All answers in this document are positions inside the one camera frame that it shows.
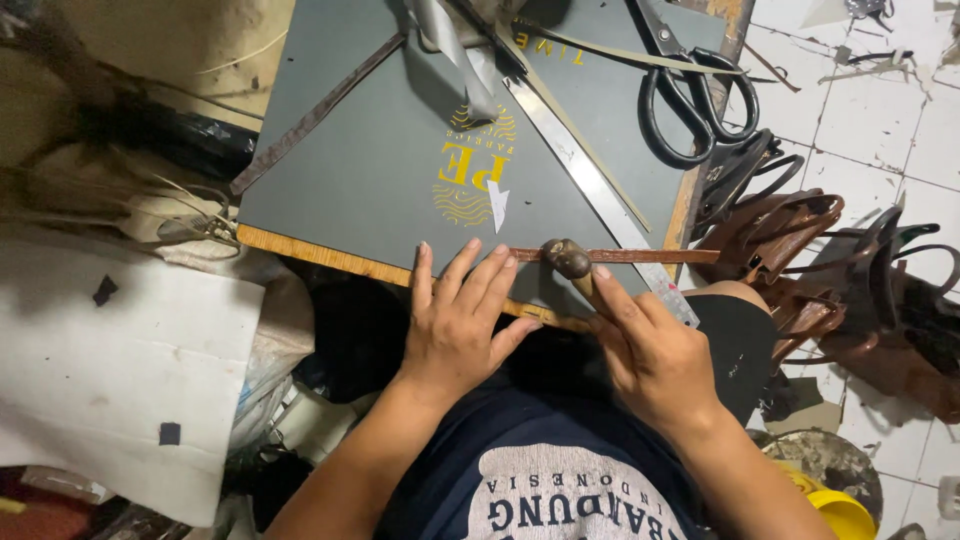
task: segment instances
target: finger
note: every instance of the finger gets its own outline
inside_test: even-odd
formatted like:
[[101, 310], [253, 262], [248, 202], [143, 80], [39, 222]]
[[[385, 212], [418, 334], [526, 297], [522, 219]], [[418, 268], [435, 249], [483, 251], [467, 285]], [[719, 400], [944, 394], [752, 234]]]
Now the finger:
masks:
[[426, 242], [417, 248], [417, 262], [414, 263], [412, 308], [416, 313], [430, 306], [433, 301], [433, 250]]
[[618, 387], [629, 385], [636, 376], [633, 373], [633, 357], [630, 345], [623, 337], [623, 333], [613, 323], [600, 315], [594, 315], [589, 320], [590, 329], [597, 336], [597, 341], [603, 347], [603, 356], [607, 361], [607, 370]]
[[679, 325], [680, 321], [663, 304], [663, 300], [652, 292], [645, 292], [634, 297], [634, 302], [643, 311], [643, 314], [650, 319], [655, 328], [662, 328], [668, 325]]
[[516, 279], [516, 257], [507, 257], [500, 271], [496, 273], [490, 286], [480, 300], [480, 305], [473, 312], [480, 320], [490, 321], [491, 326], [496, 322], [496, 318], [503, 310], [503, 303], [510, 294], [510, 287], [514, 286]]
[[464, 282], [464, 276], [467, 270], [477, 258], [480, 251], [480, 239], [473, 238], [464, 249], [460, 250], [457, 257], [453, 258], [450, 264], [440, 276], [440, 282], [437, 283], [437, 293], [434, 295], [434, 302], [440, 304], [450, 304], [457, 297], [460, 285]]
[[487, 294], [487, 288], [497, 276], [497, 273], [503, 268], [504, 261], [507, 260], [507, 245], [500, 244], [493, 248], [493, 251], [484, 258], [477, 267], [470, 272], [464, 286], [460, 287], [457, 299], [454, 304], [461, 307], [467, 313], [473, 313], [484, 295]]
[[510, 323], [510, 326], [497, 332], [490, 344], [490, 362], [495, 368], [503, 363], [516, 347], [523, 341], [523, 338], [543, 328], [543, 324], [536, 319], [516, 319]]
[[625, 336], [642, 341], [649, 336], [653, 325], [643, 313], [634, 299], [623, 290], [623, 286], [611, 274], [606, 266], [593, 267], [593, 286], [600, 292], [613, 317], [611, 322], [616, 323]]

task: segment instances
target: clear plastic ruler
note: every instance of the clear plastic ruler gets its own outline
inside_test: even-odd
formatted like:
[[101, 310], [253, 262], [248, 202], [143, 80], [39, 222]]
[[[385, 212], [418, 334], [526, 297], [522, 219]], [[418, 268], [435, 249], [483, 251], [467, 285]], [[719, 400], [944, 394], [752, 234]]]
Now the clear plastic ruler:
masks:
[[[507, 77], [503, 84], [514, 94], [520, 108], [533, 122], [540, 136], [550, 146], [554, 156], [584, 194], [616, 243], [621, 248], [651, 249], [607, 179], [560, 118], [519, 78]], [[637, 262], [634, 263], [634, 268], [678, 321], [691, 328], [700, 325], [700, 319], [693, 313], [690, 304], [686, 302], [686, 298], [670, 279], [662, 264]]]

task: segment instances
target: yellow bucket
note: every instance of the yellow bucket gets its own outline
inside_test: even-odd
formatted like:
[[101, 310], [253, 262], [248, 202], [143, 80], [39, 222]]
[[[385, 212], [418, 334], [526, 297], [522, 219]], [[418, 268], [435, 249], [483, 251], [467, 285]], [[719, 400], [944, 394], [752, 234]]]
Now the yellow bucket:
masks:
[[822, 483], [794, 469], [787, 463], [777, 462], [781, 469], [800, 488], [820, 515], [827, 520], [833, 533], [840, 540], [874, 540], [876, 526], [870, 512], [846, 493], [827, 489]]

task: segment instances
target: white tile floor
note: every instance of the white tile floor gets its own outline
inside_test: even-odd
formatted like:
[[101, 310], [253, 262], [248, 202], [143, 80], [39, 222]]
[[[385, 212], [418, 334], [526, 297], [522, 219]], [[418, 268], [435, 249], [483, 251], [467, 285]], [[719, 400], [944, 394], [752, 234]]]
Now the white tile floor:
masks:
[[[802, 89], [794, 93], [783, 85], [756, 85], [760, 127], [788, 140], [787, 152], [807, 158], [805, 170], [786, 190], [821, 187], [842, 195], [846, 207], [838, 228], [869, 222], [905, 193], [901, 225], [941, 225], [938, 233], [916, 245], [960, 248], [960, 66], [940, 65], [952, 42], [953, 11], [935, 12], [932, 1], [900, 0], [888, 22], [893, 34], [870, 19], [804, 25], [811, 9], [823, 3], [756, 0], [747, 33], [747, 43], [772, 65], [785, 69], [787, 80]], [[824, 76], [852, 71], [832, 61], [835, 47], [843, 44], [854, 56], [905, 47], [915, 52], [919, 70], [935, 72], [936, 83], [924, 88], [915, 75], [905, 82], [894, 72], [818, 85]], [[772, 78], [750, 52], [744, 50], [740, 62], [755, 77]], [[742, 102], [732, 98], [725, 119], [738, 125], [742, 114]], [[751, 190], [763, 184], [757, 182]], [[797, 261], [813, 259], [822, 247], [812, 244]], [[952, 265], [946, 252], [907, 260], [911, 274], [937, 283]], [[700, 283], [684, 270], [681, 284]], [[948, 297], [960, 301], [960, 290]], [[818, 354], [809, 342], [796, 356]], [[872, 447], [874, 465], [884, 491], [879, 540], [910, 523], [921, 524], [927, 538], [960, 540], [960, 522], [939, 517], [935, 488], [942, 476], [960, 476], [960, 426], [946, 426], [908, 402], [882, 396], [835, 365], [788, 366], [786, 371], [789, 377], [817, 377], [824, 398], [834, 403], [840, 403], [846, 387], [839, 434], [860, 447], [877, 445]], [[762, 428], [758, 415], [750, 427]]]

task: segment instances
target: table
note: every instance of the table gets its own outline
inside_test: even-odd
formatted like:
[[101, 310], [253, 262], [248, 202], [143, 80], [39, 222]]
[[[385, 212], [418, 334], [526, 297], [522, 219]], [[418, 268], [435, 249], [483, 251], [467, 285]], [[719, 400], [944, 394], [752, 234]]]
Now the table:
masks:
[[[727, 31], [720, 52], [733, 59], [739, 57], [743, 48], [747, 25], [750, 22], [754, 0], [678, 0], [674, 3], [698, 12], [725, 18], [727, 20]], [[711, 79], [710, 83], [714, 103], [718, 104], [719, 110], [723, 110], [726, 105], [727, 90], [720, 86], [716, 80]], [[692, 227], [691, 209], [696, 208], [699, 188], [708, 170], [709, 167], [701, 166], [684, 173], [663, 249], [682, 249], [686, 247]], [[358, 257], [243, 224], [237, 230], [237, 237], [244, 244], [255, 248], [315, 262], [353, 274], [368, 276], [383, 282], [409, 285], [410, 271], [406, 268]], [[676, 265], [668, 266], [674, 266], [673, 268], [668, 267], [668, 272], [671, 272], [674, 276], [679, 275], [679, 267]], [[506, 301], [503, 311], [516, 316], [533, 317], [539, 319], [543, 324], [570, 330], [582, 331], [586, 328], [586, 323], [579, 319], [564, 317], [551, 309], [524, 304], [511, 299]]]

